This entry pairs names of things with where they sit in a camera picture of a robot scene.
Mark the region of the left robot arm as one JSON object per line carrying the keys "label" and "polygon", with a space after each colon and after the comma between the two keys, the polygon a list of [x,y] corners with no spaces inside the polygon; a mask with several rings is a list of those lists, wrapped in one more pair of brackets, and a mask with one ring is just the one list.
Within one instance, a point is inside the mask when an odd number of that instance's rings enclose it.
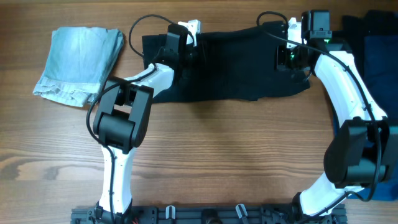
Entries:
{"label": "left robot arm", "polygon": [[106,81],[92,129],[102,145],[105,164],[97,206],[101,219],[120,217],[130,209],[134,151],[146,135],[153,99],[176,84],[191,63],[200,31],[198,20],[169,25],[165,45],[143,72]]}

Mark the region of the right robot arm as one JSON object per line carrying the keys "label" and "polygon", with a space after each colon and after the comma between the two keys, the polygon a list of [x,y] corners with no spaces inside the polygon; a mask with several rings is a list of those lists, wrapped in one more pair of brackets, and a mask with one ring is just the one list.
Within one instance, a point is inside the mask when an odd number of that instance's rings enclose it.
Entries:
{"label": "right robot arm", "polygon": [[285,18],[281,68],[308,70],[323,84],[334,112],[335,136],[323,173],[294,199],[297,220],[318,220],[350,197],[368,202],[390,181],[397,164],[397,123],[379,106],[363,81],[354,47],[330,29],[327,10]]}

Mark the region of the black shorts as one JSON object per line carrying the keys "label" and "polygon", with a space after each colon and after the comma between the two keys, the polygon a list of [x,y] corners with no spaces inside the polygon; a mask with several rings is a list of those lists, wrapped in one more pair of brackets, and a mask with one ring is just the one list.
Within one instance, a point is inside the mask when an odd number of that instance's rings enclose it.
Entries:
{"label": "black shorts", "polygon": [[265,22],[233,32],[197,35],[197,58],[178,82],[160,92],[156,103],[239,99],[296,95],[310,87],[303,71],[276,69],[276,52],[284,43],[282,22]]}

